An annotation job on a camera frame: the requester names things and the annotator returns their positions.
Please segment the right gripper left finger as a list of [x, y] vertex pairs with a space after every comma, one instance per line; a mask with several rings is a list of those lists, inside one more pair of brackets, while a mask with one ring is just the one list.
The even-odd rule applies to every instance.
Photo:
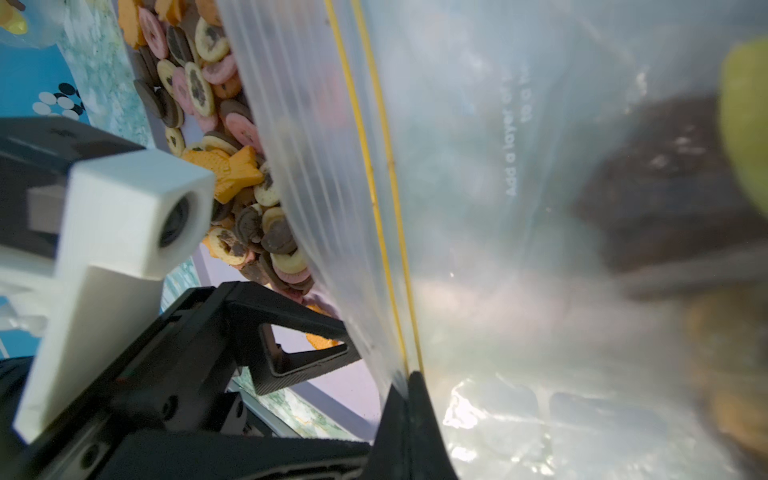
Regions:
[[405, 480], [410, 478], [408, 420], [407, 400], [392, 386], [360, 479]]

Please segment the ziploc bag of cookies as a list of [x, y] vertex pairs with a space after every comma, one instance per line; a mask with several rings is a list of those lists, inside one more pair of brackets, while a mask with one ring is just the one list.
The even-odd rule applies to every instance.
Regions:
[[316, 285], [458, 477], [766, 477], [765, 2], [218, 9]]
[[1, 1], [1, 44], [47, 48], [64, 36], [66, 1]]

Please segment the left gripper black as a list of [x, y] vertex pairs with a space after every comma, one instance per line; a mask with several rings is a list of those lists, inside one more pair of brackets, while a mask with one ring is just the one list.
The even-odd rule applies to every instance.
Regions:
[[185, 293], [33, 441], [5, 430], [5, 479], [356, 479], [365, 442], [246, 434], [257, 395], [361, 359], [344, 323], [257, 283]]

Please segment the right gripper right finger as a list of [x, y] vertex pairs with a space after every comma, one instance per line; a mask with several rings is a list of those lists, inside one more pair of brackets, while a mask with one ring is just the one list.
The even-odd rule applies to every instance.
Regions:
[[424, 376], [418, 371], [408, 379], [407, 415], [410, 479], [457, 480]]

